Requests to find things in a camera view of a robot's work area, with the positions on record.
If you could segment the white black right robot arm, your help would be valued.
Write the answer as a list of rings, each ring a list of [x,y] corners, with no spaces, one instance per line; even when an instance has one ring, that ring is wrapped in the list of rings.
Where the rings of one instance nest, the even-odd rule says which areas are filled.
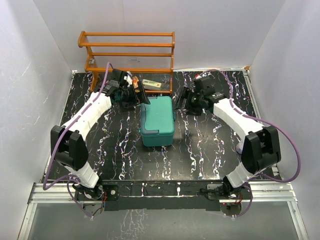
[[[244,185],[265,169],[281,160],[278,130],[273,126],[251,119],[221,92],[217,92],[209,76],[197,77],[193,87],[184,87],[175,102],[175,109],[185,108],[188,115],[199,116],[210,111],[223,120],[242,141],[241,160],[238,166],[215,189],[204,190],[207,196],[235,198]]]

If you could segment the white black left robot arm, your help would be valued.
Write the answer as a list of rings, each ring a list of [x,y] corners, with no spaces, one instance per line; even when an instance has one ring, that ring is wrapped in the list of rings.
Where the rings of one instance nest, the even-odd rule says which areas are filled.
[[[88,162],[85,140],[100,117],[116,103],[126,108],[150,104],[142,82],[129,71],[113,69],[110,75],[106,74],[81,109],[66,123],[55,125],[50,131],[50,162],[65,167],[73,188],[93,200],[102,197],[104,188]]]

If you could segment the green plastic medicine box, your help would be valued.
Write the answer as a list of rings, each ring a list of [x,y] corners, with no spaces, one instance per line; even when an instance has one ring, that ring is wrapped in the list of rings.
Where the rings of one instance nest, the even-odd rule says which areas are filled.
[[[140,105],[140,135],[146,147],[165,147],[173,143],[175,132],[173,104],[170,96],[148,98]]]

